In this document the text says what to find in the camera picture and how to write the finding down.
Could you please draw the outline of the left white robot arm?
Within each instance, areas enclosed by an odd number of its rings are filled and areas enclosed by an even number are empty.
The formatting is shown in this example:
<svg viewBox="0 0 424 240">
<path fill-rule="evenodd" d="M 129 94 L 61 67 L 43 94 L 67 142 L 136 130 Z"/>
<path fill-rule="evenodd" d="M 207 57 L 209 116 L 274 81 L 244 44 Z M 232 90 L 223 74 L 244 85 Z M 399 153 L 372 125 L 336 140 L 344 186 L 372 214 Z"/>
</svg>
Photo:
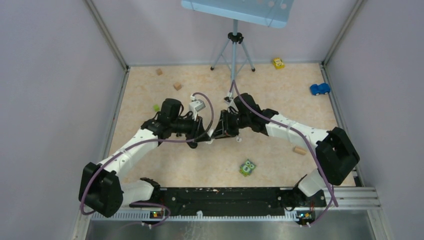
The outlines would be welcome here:
<svg viewBox="0 0 424 240">
<path fill-rule="evenodd" d="M 170 139 L 175 134 L 185 136 L 183 143 L 195 149 L 200 142 L 211 141 L 209 123 L 203 126 L 199 112 L 210 100 L 191 98 L 186 114 L 182 114 L 182 103 L 174 98 L 163 101 L 160 111 L 153 118 L 146 120 L 135 135 L 115 153 L 99 163 L 88 163 L 82 172 L 79 196 L 80 211 L 83 215 L 99 213 L 111 217 L 121 206 L 143 201 L 154 207 L 160 202 L 160 193 L 154 189 L 154 183 L 145 178 L 136 183 L 123 186 L 121 180 L 147 153 L 158 148 L 162 143 L 181 143 Z"/>
</svg>

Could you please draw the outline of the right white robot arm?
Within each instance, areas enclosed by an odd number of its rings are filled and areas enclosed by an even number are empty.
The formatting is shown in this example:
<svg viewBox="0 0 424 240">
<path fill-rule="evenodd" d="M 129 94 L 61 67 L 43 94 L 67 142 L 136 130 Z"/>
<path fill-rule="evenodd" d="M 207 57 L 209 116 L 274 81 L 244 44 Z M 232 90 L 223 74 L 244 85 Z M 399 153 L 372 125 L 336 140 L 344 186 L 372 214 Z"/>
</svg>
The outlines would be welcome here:
<svg viewBox="0 0 424 240">
<path fill-rule="evenodd" d="M 318 191 L 341 185 L 360 161 L 360 156 L 345 130 L 310 127 L 290 120 L 273 109 L 261 109 L 248 93 L 237 96 L 220 113 L 212 139 L 234 138 L 241 129 L 289 141 L 311 151 L 317 168 L 293 188 L 293 200 L 307 206 Z"/>
</svg>

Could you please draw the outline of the white earbud charging case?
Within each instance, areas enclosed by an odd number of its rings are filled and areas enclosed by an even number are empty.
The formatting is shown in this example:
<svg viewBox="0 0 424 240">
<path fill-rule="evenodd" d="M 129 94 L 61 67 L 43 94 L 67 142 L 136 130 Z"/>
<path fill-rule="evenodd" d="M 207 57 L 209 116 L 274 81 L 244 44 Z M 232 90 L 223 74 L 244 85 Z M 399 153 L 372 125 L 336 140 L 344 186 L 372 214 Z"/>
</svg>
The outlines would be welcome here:
<svg viewBox="0 0 424 240">
<path fill-rule="evenodd" d="M 213 143 L 214 139 L 210 139 L 209 141 L 206 141 L 206 144 L 211 145 Z"/>
</svg>

